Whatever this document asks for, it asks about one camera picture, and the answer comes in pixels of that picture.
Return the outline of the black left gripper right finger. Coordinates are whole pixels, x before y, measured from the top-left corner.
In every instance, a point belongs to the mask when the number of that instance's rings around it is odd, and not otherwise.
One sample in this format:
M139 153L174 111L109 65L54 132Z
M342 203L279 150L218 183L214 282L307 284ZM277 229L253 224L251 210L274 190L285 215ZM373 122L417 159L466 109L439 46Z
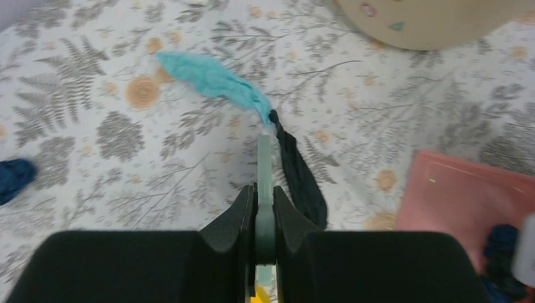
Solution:
M461 244L440 232L324 231L274 189L280 302L488 302Z

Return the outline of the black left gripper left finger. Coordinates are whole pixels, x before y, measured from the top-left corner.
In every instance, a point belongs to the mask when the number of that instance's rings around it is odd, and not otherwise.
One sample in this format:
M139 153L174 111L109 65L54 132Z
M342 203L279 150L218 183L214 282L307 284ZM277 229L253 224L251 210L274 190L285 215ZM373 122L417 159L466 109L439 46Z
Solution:
M244 302L243 231L255 202L245 186L201 230L68 230L49 236L10 302Z

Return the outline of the teal hand brush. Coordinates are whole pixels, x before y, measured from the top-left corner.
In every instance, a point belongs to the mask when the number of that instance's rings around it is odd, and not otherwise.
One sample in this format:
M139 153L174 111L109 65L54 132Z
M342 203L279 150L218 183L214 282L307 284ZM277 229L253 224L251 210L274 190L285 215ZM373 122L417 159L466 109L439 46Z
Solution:
M255 220L255 260L257 284L273 285L276 264L276 222L273 211L273 180L271 138L260 135L257 142L257 200Z

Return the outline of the pink plastic dustpan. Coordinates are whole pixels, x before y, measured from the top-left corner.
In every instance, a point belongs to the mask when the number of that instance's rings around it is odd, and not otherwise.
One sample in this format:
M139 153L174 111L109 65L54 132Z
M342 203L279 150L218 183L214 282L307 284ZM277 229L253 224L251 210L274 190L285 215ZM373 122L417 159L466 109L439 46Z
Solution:
M430 151L417 154L396 231L443 232L458 240L479 274L494 226L520 227L534 211L534 178Z

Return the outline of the black paper scrap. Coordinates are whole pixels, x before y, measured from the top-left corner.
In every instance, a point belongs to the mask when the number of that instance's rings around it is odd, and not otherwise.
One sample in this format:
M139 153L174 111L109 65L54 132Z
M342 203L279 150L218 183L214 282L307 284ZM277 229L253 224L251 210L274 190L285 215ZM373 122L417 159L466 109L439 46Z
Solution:
M528 296L526 287L512 274L511 252L500 252L488 259L486 274L503 302L517 302Z

